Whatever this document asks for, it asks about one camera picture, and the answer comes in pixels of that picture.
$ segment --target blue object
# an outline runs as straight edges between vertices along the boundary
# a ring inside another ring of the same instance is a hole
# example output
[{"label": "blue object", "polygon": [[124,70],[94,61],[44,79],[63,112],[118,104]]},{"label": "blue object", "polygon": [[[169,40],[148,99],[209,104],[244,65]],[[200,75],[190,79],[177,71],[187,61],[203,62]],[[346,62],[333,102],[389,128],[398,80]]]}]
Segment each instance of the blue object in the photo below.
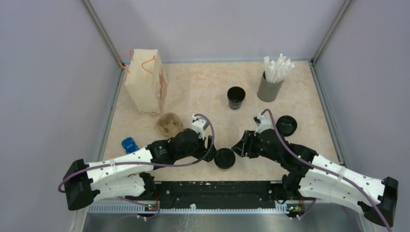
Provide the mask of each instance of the blue object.
[{"label": "blue object", "polygon": [[135,142],[134,142],[134,139],[132,139],[131,137],[128,137],[128,138],[124,139],[122,141],[121,145],[125,149],[125,152],[127,152],[127,154],[139,150],[137,144],[135,144]]}]

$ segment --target beige marble tabletop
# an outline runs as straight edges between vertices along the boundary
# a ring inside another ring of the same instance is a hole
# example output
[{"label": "beige marble tabletop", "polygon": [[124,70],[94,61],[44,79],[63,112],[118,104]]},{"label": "beige marble tabletop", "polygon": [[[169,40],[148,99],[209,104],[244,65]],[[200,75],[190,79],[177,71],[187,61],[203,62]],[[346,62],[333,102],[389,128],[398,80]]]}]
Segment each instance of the beige marble tabletop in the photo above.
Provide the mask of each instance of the beige marble tabletop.
[{"label": "beige marble tabletop", "polygon": [[[241,139],[244,130],[255,130],[253,117],[270,108],[275,119],[291,115],[297,120],[296,132],[287,137],[289,142],[305,145],[337,162],[307,61],[295,62],[295,68],[284,81],[277,99],[271,103],[262,102],[256,96],[264,70],[263,62],[176,63],[164,64],[164,70],[169,86],[163,113],[176,113],[184,127],[190,127],[193,113],[207,116],[215,127],[216,149],[230,148]],[[156,128],[158,117],[138,114],[123,86],[125,79],[126,76],[115,108],[104,160],[125,155],[121,142],[127,137],[132,137],[140,148],[155,140],[166,139]],[[232,86],[240,86],[246,91],[239,110],[231,110],[228,106],[226,94]],[[188,157],[176,163],[194,160]],[[249,159],[236,156],[235,165],[226,171],[220,170],[213,161],[203,161],[190,167],[161,168],[151,174],[155,180],[162,181],[281,180],[286,170],[263,157]]]}]

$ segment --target metal frame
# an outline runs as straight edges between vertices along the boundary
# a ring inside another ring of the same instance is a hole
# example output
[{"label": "metal frame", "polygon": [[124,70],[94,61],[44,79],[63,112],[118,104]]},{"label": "metal frame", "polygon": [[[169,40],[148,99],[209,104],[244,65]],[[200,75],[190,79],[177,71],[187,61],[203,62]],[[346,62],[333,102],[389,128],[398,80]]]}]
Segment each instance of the metal frame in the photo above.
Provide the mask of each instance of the metal frame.
[{"label": "metal frame", "polygon": [[341,20],[343,19],[345,13],[350,8],[350,6],[353,2],[354,2],[354,0],[345,0],[345,2],[343,3],[342,8],[340,9],[339,13],[337,14],[337,16],[336,16],[335,20],[333,21],[329,31],[327,32],[325,38],[321,42],[321,45],[319,46],[318,50],[316,51],[315,56],[313,57],[313,59],[311,61],[313,65],[316,65],[316,63],[318,62],[320,56],[322,55],[324,49],[326,48],[326,46],[328,44],[328,42],[332,38],[332,35],[337,30],[337,27],[339,26],[339,24],[340,24]]},{"label": "metal frame", "polygon": [[[111,53],[111,56],[115,59],[115,62],[117,63],[117,59],[119,58],[119,54],[117,52],[117,50],[115,49],[114,44],[112,43],[110,37],[108,36],[104,26],[102,25],[97,13],[95,12],[92,4],[90,3],[89,0],[80,0],[81,3],[83,4],[84,8],[87,10],[92,22],[94,23],[96,30],[98,31],[98,33],[100,34],[102,40],[104,41],[107,49],[109,50],[109,52]],[[343,148],[343,145],[340,141],[340,136],[339,136],[339,132],[337,129],[337,125],[334,121],[334,117],[332,114],[332,110],[330,107],[330,103],[328,101],[328,98],[326,96],[326,93],[324,91],[323,88],[323,84],[320,78],[320,75],[316,69],[316,64],[318,63],[321,55],[323,54],[324,50],[326,49],[326,47],[328,46],[329,41],[331,40],[332,36],[334,35],[334,33],[336,32],[341,20],[343,19],[343,17],[345,16],[345,13],[349,10],[349,8],[352,6],[352,3],[354,2],[354,0],[345,0],[345,2],[343,3],[339,13],[337,14],[334,22],[332,23],[329,31],[327,32],[324,40],[321,42],[321,45],[319,46],[317,52],[315,53],[315,56],[311,59],[311,61],[309,62],[309,66],[310,66],[310,70],[312,72],[312,76],[316,85],[316,89],[319,95],[319,99],[321,101],[322,104],[322,108],[323,108],[323,112],[325,114],[325,118],[326,118],[326,122],[328,124],[329,127],[329,131],[336,149],[336,153],[339,159],[339,162],[341,165],[345,165],[348,166],[349,162],[348,160],[346,160],[345,157],[345,151]],[[117,82],[117,86],[116,86],[116,90],[112,96],[112,101],[110,102],[110,110],[107,113],[107,120],[106,120],[106,127],[103,130],[103,136],[101,139],[101,145],[100,145],[100,150],[98,153],[98,161],[101,161],[103,159],[103,155],[104,155],[104,151],[105,151],[105,146],[107,143],[107,139],[108,139],[108,134],[109,134],[109,130],[111,127],[111,123],[113,120],[113,116],[114,116],[114,111],[115,111],[115,107],[117,104],[117,100],[118,100],[118,95],[119,95],[119,90],[121,88],[121,84],[124,78],[124,70],[121,69],[120,73],[119,73],[119,77],[118,77],[118,82]],[[85,218],[87,215],[87,211],[88,208],[76,211],[74,216],[73,216],[73,220],[70,226],[70,232],[77,232],[77,231],[82,231],[84,223],[85,223]],[[360,224],[362,226],[362,229],[365,229],[363,231],[366,232],[374,232],[374,227],[373,225],[368,222],[364,216],[362,215],[358,215],[356,214],[356,216],[359,218]]]},{"label": "metal frame", "polygon": [[[144,204],[155,204],[155,201],[138,201]],[[275,208],[258,209],[198,209],[192,204],[189,209],[161,209],[161,214],[288,214],[288,203],[274,203]],[[145,207],[127,202],[97,202],[90,205],[89,213],[104,214],[155,214],[156,211],[147,211]]]},{"label": "metal frame", "polygon": [[87,10],[91,21],[93,22],[95,28],[97,29],[98,33],[100,34],[102,41],[104,41],[105,46],[107,47],[108,51],[111,53],[111,56],[115,59],[117,62],[119,58],[119,54],[114,47],[113,42],[111,41],[110,37],[107,34],[107,31],[105,30],[103,24],[101,23],[100,19],[98,18],[97,13],[94,10],[94,7],[91,5],[91,2],[89,0],[80,0],[80,2],[83,4],[85,10]]}]

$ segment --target black lid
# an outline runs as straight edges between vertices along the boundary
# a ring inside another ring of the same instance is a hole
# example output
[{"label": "black lid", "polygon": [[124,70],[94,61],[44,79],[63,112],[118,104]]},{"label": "black lid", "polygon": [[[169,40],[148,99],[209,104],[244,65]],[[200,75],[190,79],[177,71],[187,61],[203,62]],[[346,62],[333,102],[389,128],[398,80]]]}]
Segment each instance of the black lid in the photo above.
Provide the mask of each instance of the black lid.
[{"label": "black lid", "polygon": [[235,164],[235,154],[231,149],[221,148],[214,161],[220,169],[229,169]]},{"label": "black lid", "polygon": [[291,136],[297,128],[297,122],[293,117],[284,115],[278,119],[276,127],[283,136]]},{"label": "black lid", "polygon": [[228,99],[232,102],[242,102],[245,99],[245,91],[239,86],[232,87],[228,90]]}]

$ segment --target purple cable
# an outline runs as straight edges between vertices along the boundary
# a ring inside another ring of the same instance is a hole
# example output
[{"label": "purple cable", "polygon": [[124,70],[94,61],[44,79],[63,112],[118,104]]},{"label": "purple cable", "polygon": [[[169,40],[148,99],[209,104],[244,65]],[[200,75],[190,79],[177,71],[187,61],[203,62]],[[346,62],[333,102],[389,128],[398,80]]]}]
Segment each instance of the purple cable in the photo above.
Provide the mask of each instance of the purple cable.
[{"label": "purple cable", "polygon": [[347,211],[347,208],[342,206],[343,211],[345,211],[346,216],[349,218],[349,220],[351,221],[351,223],[356,227],[358,232],[362,232],[362,230],[360,229],[359,225],[357,225],[356,220],[351,216],[351,214]]},{"label": "purple cable", "polygon": [[313,202],[312,202],[312,204],[310,204],[309,208],[308,208],[301,216],[299,216],[299,219],[304,218],[304,217],[306,216],[306,214],[308,214],[308,213],[312,210],[312,208],[313,208],[313,206],[315,205],[315,203],[316,203],[317,200],[318,200],[317,198],[315,198],[315,199],[313,200]]},{"label": "purple cable", "polygon": [[[307,162],[307,161],[304,160],[304,159],[298,158],[298,156],[286,145],[286,143],[283,141],[281,135],[279,134],[279,131],[278,131],[278,129],[277,129],[277,127],[276,127],[276,124],[275,124],[275,120],[273,119],[272,111],[270,111],[270,109],[265,109],[265,110],[262,111],[261,115],[263,115],[266,111],[269,113],[270,120],[272,121],[273,128],[275,129],[276,136],[279,138],[280,143],[283,145],[283,147],[284,147],[293,157],[295,157],[296,159],[298,159],[300,162],[302,162],[303,164],[305,164],[305,165],[307,165],[307,166],[310,166],[310,167],[316,168],[316,169],[318,169],[318,170],[321,170],[321,171],[323,171],[323,172],[332,174],[332,175],[334,175],[334,176],[336,176],[336,177],[338,177],[338,178],[340,177],[340,174],[338,174],[338,173],[332,172],[332,171],[330,171],[330,170],[328,170],[328,169],[326,169],[326,168],[322,168],[322,167],[316,166],[316,165],[314,165],[314,164],[311,164],[311,163]],[[346,177],[343,176],[342,179],[343,179],[344,181],[348,182],[349,184],[353,185],[355,188],[357,188],[357,189],[363,194],[363,196],[370,202],[370,204],[372,205],[372,207],[374,208],[374,210],[376,211],[376,213],[379,215],[380,219],[383,221],[383,224],[384,224],[384,226],[386,227],[387,231],[388,231],[388,232],[393,232],[393,231],[392,231],[392,228],[390,227],[390,225],[389,225],[389,223],[387,222],[386,218],[385,218],[385,217],[383,216],[383,214],[380,212],[379,208],[378,208],[378,207],[376,206],[376,204],[372,201],[372,199],[369,197],[369,195],[368,195],[365,191],[363,191],[363,189],[361,189],[360,186],[358,186],[356,183],[354,183],[353,181],[349,180],[348,178],[346,178]]]},{"label": "purple cable", "polygon": [[[214,131],[214,127],[212,126],[211,121],[210,121],[205,115],[195,114],[195,116],[199,116],[199,117],[205,119],[206,121],[208,121],[209,127],[211,128],[211,131],[212,131],[212,138],[213,138],[213,139],[212,139],[211,145],[209,146],[208,150],[206,151],[205,155],[204,155],[202,158],[200,158],[200,159],[198,159],[198,160],[196,160],[196,161],[194,161],[194,162],[192,162],[192,163],[184,163],[184,164],[162,164],[162,163],[150,163],[150,162],[138,162],[138,161],[133,161],[133,162],[117,162],[117,163],[115,163],[114,165],[120,166],[120,165],[139,165],[139,164],[144,164],[144,165],[153,165],[153,166],[157,166],[157,167],[187,167],[187,166],[194,165],[194,164],[198,163],[199,161],[202,161],[205,157],[207,157],[207,155],[209,154],[209,152],[210,152],[211,149],[212,149],[212,146],[214,145],[214,141],[215,141],[215,131]],[[85,173],[85,172],[88,172],[88,171],[91,171],[91,170],[95,170],[95,169],[99,169],[99,168],[109,167],[109,166],[111,166],[111,164],[101,164],[101,165],[98,165],[98,166],[89,167],[89,168],[85,168],[85,169],[82,169],[82,170],[80,170],[80,171],[77,171],[77,172],[75,172],[75,173],[69,175],[69,176],[66,177],[65,179],[63,179],[63,181],[59,184],[58,191],[61,192],[61,193],[65,193],[65,191],[62,190],[63,185],[64,185],[65,183],[67,183],[71,178],[73,178],[74,176],[76,176],[76,175],[78,175],[78,174]]]},{"label": "purple cable", "polygon": [[[124,197],[118,197],[118,198],[121,199],[121,200],[123,200],[123,201],[130,202],[130,203],[132,203],[132,204],[137,204],[137,205],[143,206],[143,207],[145,207],[145,208],[151,208],[151,209],[154,209],[154,210],[157,211],[156,214],[154,214],[154,215],[152,215],[152,216],[150,216],[150,217],[147,217],[146,220],[154,219],[154,218],[158,217],[158,214],[160,213],[160,210],[157,209],[157,208],[155,208],[155,207],[152,207],[152,206],[149,206],[149,205],[146,205],[146,204],[143,204],[143,203],[135,202],[135,201],[132,201],[132,200],[128,200],[127,198],[124,198]],[[115,223],[117,223],[117,222],[119,222],[119,221],[121,221],[121,220],[123,220],[123,219],[125,219],[125,218],[131,218],[131,217],[137,217],[137,216],[138,216],[138,215],[135,215],[135,214],[128,214],[128,215],[122,216],[122,217],[118,218],[117,220],[111,222],[111,223],[110,223],[107,227],[105,227],[101,232],[106,231],[107,229],[109,229],[110,227],[112,227]]]}]

